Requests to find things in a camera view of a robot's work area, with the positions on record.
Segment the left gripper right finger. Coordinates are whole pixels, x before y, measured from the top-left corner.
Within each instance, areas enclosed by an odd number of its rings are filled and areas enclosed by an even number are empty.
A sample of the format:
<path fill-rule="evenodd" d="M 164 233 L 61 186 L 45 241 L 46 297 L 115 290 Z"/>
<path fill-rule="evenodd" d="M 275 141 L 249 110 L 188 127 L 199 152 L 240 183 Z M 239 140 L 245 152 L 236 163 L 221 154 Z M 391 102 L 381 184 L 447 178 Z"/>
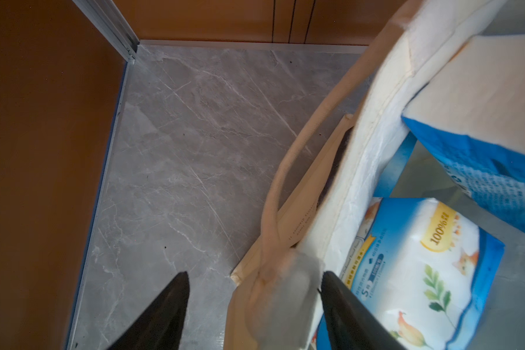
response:
<path fill-rule="evenodd" d="M 324 273 L 320 295 L 332 349 L 403 348 L 332 271 Z"/>

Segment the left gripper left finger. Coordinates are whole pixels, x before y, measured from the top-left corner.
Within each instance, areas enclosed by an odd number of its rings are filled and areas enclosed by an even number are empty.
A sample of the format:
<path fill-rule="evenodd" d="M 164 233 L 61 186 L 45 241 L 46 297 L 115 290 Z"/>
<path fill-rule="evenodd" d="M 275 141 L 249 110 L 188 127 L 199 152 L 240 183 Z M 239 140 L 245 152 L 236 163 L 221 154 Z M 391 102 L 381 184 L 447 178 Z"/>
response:
<path fill-rule="evenodd" d="M 178 273 L 111 349 L 178 349 L 190 297 L 186 272 Z"/>

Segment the cream canvas bag blue print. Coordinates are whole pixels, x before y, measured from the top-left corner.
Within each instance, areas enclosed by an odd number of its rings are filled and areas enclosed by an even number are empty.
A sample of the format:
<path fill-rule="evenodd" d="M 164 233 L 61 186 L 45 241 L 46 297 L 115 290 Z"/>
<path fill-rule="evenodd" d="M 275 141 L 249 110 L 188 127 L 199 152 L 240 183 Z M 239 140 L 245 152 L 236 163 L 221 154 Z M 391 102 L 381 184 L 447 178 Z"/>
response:
<path fill-rule="evenodd" d="M 322 317 L 325 271 L 339 272 L 379 178 L 408 135 L 412 96 L 481 33 L 501 1 L 407 1 L 331 90 L 274 176 L 260 237 L 234 271 L 225 349 L 307 349 Z M 345 115 L 279 211 L 288 173 L 320 125 L 351 92 L 371 85 Z"/>

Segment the blue tissue pack frontmost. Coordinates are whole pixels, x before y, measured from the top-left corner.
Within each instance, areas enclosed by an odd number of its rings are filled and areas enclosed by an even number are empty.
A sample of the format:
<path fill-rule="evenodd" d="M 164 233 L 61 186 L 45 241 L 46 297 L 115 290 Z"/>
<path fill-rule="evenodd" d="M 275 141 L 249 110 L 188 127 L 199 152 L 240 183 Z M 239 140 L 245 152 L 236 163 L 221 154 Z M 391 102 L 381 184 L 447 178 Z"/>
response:
<path fill-rule="evenodd" d="M 341 281 L 407 349 L 465 349 L 503 242 L 434 198 L 374 198 Z"/>

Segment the blue tissue pack column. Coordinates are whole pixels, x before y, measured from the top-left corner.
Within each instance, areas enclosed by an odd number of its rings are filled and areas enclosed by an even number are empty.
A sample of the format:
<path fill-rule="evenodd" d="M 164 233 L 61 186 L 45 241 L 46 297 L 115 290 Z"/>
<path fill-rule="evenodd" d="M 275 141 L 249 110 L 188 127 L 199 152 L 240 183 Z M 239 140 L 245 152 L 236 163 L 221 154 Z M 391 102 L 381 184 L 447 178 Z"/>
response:
<path fill-rule="evenodd" d="M 525 233 L 525 34 L 469 40 L 402 119 L 470 198 Z"/>

